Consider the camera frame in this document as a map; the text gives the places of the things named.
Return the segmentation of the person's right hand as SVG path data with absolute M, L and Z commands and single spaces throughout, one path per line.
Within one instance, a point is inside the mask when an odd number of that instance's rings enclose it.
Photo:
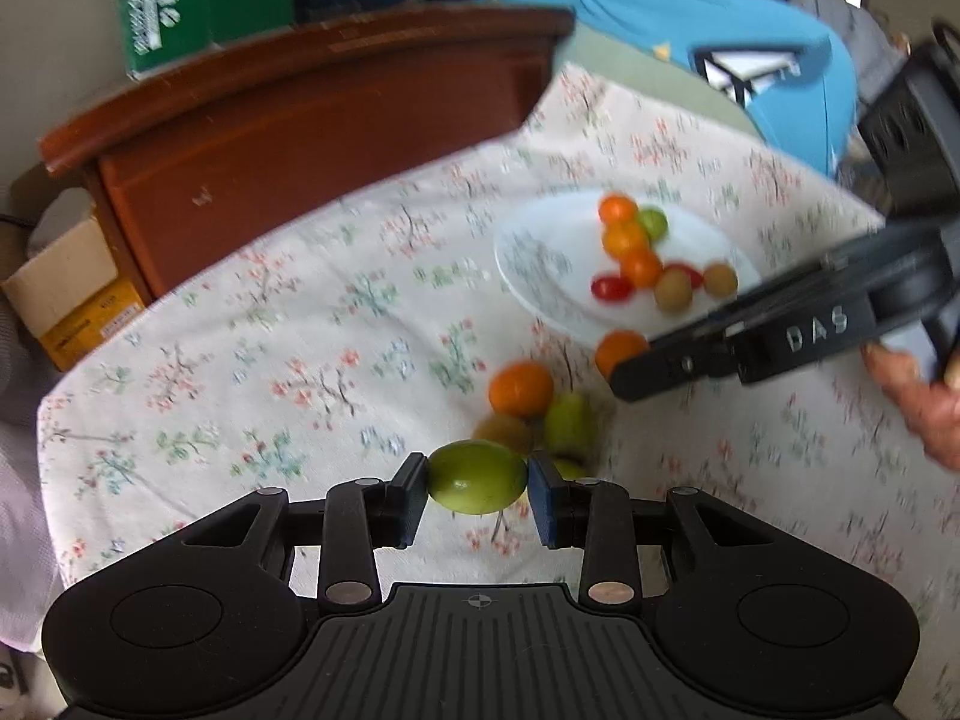
M 958 472 L 960 405 L 958 405 L 958 351 L 953 351 L 944 378 L 928 382 L 921 377 L 912 355 L 892 351 L 880 343 L 861 349 L 867 372 L 893 405 L 926 454 L 949 472 Z

